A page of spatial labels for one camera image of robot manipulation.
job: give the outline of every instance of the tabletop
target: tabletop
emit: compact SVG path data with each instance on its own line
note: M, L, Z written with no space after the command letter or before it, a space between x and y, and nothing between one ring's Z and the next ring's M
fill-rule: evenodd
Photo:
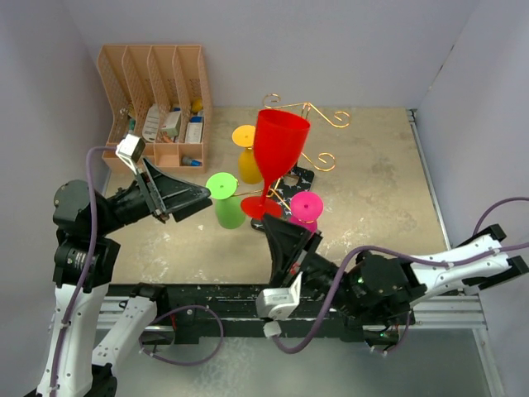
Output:
M336 168L317 171L312 191L322 197L318 218L323 240L318 251L340 264L359 245L383 246L407 254L427 254L446 248L431 200L417 144L404 108L323 108L349 112L346 128L327 124L311 114L304 152L336 157ZM242 148L231 140L240 125L255 124L258 108L215 108L206 174L175 175L205 185L217 172L238 176ZM312 170L304 159L299 166ZM128 186L132 174L111 174L107 196ZM238 192L259 185L241 184ZM265 235L250 227L250 219L235 229L222 228L214 208L165 225L154 218L114 232L122 245L114 267L113 284L143 281L162 284L265 284L270 276L270 253Z

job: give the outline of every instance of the wooden organizer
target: wooden organizer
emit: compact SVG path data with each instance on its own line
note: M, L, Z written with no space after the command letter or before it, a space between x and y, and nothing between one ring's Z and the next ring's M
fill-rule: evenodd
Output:
M127 133L130 103L136 112L134 135L137 136L141 136L149 108L157 103L160 111L158 135L154 143L146 143L143 156L164 172L206 172L213 107L200 45L104 45L98 57L98 70L113 115L107 146L116 146ZM191 117L191 103L197 98L202 99L204 110L202 142L183 143ZM165 143L160 127L174 103L181 109L179 141ZM201 161L202 165L182 165L185 155ZM112 172L130 171L115 152L106 151L102 157Z

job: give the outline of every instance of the small box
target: small box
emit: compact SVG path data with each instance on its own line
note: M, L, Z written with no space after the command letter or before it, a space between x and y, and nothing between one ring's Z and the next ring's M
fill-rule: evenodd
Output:
M165 118L165 122L161 127L161 131L169 138L174 138L180 133L180 111L171 112Z
M185 143L200 143L202 141L202 117L191 117L188 123L188 130L185 133Z

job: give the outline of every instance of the cable connector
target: cable connector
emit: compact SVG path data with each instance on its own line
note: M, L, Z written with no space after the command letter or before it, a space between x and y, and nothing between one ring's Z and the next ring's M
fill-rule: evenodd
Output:
M270 339L271 337L278 337L281 335L281 327L277 321L270 321L263 327L264 335Z

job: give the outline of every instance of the yellow object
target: yellow object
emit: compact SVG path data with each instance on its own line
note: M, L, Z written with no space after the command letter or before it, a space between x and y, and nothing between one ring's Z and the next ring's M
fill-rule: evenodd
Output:
M252 150L254 137L255 127L247 125L236 128L231 135L231 139L237 146L245 148L239 156L239 174L245 184L258 184L263 180Z
M258 184L263 180L250 147L246 147L239 156L239 174L245 184Z
M231 134L233 143L240 147L252 147L254 145L255 127L240 126Z
M134 106L132 105L132 103L129 103L129 108L127 109L127 111L129 112L129 117L136 120L136 112L134 111Z
M198 113L202 109L204 109L204 106L202 105L202 98L195 99L191 105L191 112Z

